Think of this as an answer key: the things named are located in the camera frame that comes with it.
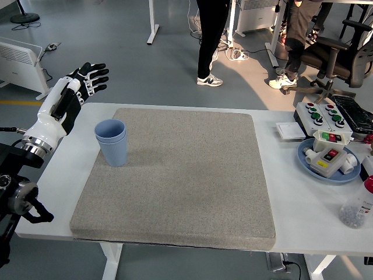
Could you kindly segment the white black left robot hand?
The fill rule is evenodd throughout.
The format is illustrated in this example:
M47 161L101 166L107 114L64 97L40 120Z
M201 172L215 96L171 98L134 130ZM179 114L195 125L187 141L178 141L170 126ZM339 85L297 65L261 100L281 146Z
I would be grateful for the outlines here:
M105 64L85 63L58 80L37 113L36 123L27 130L23 142L41 141L48 150L67 136L82 105L95 93L107 88L109 70Z

